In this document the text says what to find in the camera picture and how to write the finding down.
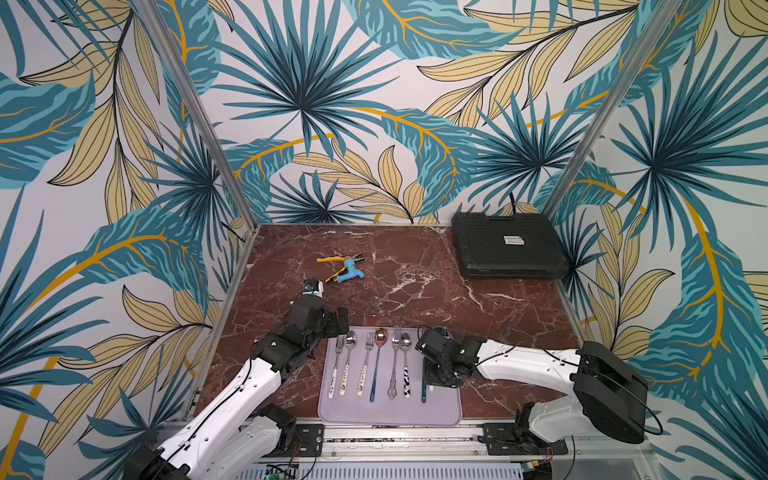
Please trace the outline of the yellow handled pliers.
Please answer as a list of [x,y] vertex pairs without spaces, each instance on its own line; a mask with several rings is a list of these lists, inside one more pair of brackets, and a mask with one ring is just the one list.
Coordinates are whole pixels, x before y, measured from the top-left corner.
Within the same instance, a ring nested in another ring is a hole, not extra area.
[[[317,258],[317,259],[316,259],[316,262],[317,262],[317,263],[333,263],[333,262],[341,262],[341,263],[342,263],[342,268],[343,268],[343,267],[344,267],[344,265],[343,265],[343,262],[344,262],[344,261],[345,261],[347,258],[354,258],[354,259],[356,259],[356,260],[357,260],[357,264],[358,264],[358,263],[362,263],[362,262],[365,260],[365,257],[364,257],[362,254],[357,254],[357,255],[352,255],[352,256],[331,256],[331,257]],[[335,281],[334,281],[334,279],[335,279],[336,275],[339,273],[339,271],[340,271],[340,270],[338,270],[338,271],[337,271],[337,272],[335,272],[333,275],[331,275],[330,277],[328,277],[328,278],[325,280],[325,282],[326,282],[326,283],[335,282]]]

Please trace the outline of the aluminium front rail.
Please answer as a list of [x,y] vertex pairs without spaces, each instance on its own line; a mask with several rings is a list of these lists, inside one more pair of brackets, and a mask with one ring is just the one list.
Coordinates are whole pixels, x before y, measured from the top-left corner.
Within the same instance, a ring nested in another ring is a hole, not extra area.
[[614,442],[563,439],[565,455],[490,456],[482,425],[455,427],[325,426],[322,453],[250,463],[229,479],[597,479],[615,464]]

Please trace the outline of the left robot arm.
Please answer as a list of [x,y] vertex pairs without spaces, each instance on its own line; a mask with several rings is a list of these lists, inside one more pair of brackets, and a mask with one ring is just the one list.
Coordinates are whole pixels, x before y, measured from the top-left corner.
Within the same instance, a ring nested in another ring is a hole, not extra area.
[[262,403],[298,372],[324,339],[349,332],[348,309],[333,309],[319,291],[304,292],[262,339],[230,384],[160,446],[141,447],[125,479],[229,479],[292,441],[295,418]]

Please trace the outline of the blue glue gun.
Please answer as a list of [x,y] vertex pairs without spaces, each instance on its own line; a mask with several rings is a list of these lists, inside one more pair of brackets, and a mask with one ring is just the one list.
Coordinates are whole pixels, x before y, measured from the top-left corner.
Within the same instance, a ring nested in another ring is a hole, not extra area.
[[357,260],[354,258],[347,258],[343,265],[344,267],[336,275],[334,281],[336,283],[343,283],[353,279],[362,279],[365,277],[365,273],[361,271],[357,266]]

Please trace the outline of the cartoon handle spoon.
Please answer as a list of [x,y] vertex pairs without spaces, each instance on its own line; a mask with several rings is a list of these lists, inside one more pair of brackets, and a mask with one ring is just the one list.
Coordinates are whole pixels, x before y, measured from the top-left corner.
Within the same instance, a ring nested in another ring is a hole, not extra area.
[[357,346],[357,333],[354,330],[350,330],[345,337],[345,349],[346,358],[345,365],[342,374],[342,380],[339,389],[339,395],[345,396],[348,388],[348,378],[351,364],[351,354]]

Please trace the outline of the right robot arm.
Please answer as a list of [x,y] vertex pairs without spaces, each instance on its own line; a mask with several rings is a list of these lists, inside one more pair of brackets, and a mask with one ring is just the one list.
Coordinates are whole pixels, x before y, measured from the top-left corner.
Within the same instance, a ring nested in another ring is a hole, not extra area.
[[544,446],[596,432],[626,444],[645,440],[648,384],[600,343],[586,341],[579,349],[552,351],[479,336],[458,342],[429,328],[420,335],[415,350],[425,358],[430,385],[460,389],[477,378],[561,393],[556,400],[529,403],[518,412],[515,436],[524,442]]

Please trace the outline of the white Pochacco handle fork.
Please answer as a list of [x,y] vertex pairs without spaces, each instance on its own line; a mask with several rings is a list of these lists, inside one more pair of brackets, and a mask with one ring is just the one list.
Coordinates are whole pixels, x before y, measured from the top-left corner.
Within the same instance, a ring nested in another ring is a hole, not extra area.
[[333,366],[332,375],[331,375],[330,386],[329,386],[329,389],[328,389],[328,398],[329,399],[332,399],[334,397],[334,394],[335,394],[335,391],[336,391],[336,382],[337,382],[337,375],[338,375],[338,365],[339,365],[339,360],[340,360],[341,353],[343,352],[343,350],[345,348],[345,341],[346,341],[346,336],[345,335],[339,335],[336,338],[336,343],[335,343],[335,360],[334,360],[334,366]]

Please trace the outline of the cow pattern handle spoon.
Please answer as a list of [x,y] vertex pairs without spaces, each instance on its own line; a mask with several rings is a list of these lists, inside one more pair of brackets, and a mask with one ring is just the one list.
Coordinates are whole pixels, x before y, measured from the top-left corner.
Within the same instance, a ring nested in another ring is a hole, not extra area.
[[412,341],[410,335],[407,332],[402,333],[400,336],[400,349],[403,352],[403,396],[405,398],[411,397],[411,380],[408,364],[408,352],[411,345]]

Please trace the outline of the rainbow iridescent spoon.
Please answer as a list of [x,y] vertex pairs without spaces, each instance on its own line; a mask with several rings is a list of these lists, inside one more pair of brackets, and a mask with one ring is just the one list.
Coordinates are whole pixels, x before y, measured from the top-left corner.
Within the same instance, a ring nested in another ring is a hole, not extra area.
[[377,390],[377,383],[378,383],[377,376],[378,376],[378,370],[379,370],[379,364],[380,364],[381,351],[382,351],[382,348],[386,345],[387,340],[388,340],[388,331],[385,328],[378,328],[375,331],[375,335],[374,335],[374,342],[377,347],[377,352],[376,352],[376,360],[375,360],[371,390],[369,394],[370,403],[373,403],[376,399],[376,390]]

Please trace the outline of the ornate silver fork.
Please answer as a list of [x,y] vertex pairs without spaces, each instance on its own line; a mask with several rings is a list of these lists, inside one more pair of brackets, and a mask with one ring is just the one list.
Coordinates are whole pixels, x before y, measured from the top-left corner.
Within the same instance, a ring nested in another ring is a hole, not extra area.
[[393,359],[392,359],[390,380],[389,380],[389,385],[387,389],[387,396],[390,400],[394,400],[397,397],[397,358],[398,358],[398,353],[400,351],[400,336],[401,336],[401,329],[399,327],[395,327],[393,330],[393,334],[391,335]]

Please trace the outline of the lilac placemat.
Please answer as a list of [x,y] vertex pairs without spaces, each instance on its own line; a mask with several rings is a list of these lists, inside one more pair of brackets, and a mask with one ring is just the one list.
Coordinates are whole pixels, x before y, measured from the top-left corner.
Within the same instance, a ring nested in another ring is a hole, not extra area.
[[462,417],[460,393],[424,383],[417,330],[352,326],[328,341],[318,401],[326,423],[450,427]]

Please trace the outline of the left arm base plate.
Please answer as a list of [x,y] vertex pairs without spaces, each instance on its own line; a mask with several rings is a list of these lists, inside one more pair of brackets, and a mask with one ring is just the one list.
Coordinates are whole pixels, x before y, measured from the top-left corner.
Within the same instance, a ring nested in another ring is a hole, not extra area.
[[325,433],[322,423],[298,423],[292,413],[275,404],[257,410],[256,416],[272,420],[280,430],[278,442],[266,458],[313,457],[322,453]]

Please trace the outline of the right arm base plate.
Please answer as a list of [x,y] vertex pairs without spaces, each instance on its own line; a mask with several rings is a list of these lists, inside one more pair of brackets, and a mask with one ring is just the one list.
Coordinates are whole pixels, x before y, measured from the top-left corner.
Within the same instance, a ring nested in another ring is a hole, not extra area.
[[532,433],[529,427],[534,402],[528,402],[516,412],[513,423],[485,423],[478,441],[486,446],[490,456],[541,456],[565,455],[568,447],[564,440],[548,442]]

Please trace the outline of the black tool case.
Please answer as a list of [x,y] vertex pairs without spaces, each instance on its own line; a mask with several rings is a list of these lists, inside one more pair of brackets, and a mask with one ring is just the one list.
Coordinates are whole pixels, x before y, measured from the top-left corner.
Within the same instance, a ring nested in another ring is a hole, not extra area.
[[542,214],[457,213],[451,231],[465,278],[559,280],[569,271],[559,237]]

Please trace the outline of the green handle fork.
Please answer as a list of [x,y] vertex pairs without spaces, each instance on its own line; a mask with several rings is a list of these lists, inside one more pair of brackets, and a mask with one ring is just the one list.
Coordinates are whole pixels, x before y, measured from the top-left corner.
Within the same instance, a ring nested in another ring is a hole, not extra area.
[[427,402],[427,394],[428,394],[428,384],[427,384],[427,370],[428,370],[428,362],[426,358],[422,359],[422,371],[421,371],[421,403],[426,404]]

